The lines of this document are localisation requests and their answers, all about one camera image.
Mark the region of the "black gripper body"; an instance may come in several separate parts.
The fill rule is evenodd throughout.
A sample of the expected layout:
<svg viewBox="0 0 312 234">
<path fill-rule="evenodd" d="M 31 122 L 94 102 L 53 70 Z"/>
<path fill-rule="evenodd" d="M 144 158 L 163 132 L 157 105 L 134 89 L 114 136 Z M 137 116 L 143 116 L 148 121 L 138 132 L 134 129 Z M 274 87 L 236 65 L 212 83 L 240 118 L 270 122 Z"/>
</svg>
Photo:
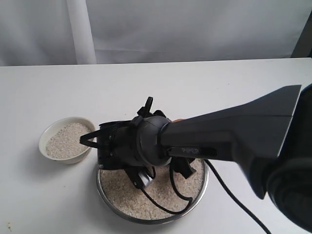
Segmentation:
<svg viewBox="0 0 312 234">
<path fill-rule="evenodd" d="M 160 132 L 171 121 L 164 115 L 140 115 L 100 125 L 97 163 L 102 170 L 164 166 L 170 162 L 160 145 Z"/>
</svg>

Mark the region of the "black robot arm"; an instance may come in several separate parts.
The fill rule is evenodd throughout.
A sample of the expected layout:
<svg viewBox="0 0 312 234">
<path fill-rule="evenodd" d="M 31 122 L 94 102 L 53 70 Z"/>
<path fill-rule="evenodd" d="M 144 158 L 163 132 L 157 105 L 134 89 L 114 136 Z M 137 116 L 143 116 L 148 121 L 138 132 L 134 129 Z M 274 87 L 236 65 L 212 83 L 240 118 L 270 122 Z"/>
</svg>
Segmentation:
<svg viewBox="0 0 312 234">
<path fill-rule="evenodd" d="M 188 159 L 233 161 L 255 195 L 268 195 L 290 221 L 312 229 L 312 88 L 290 85 L 249 103 L 170 121 L 152 99 L 128 121 L 100 125 L 103 170 L 164 166 Z"/>
</svg>

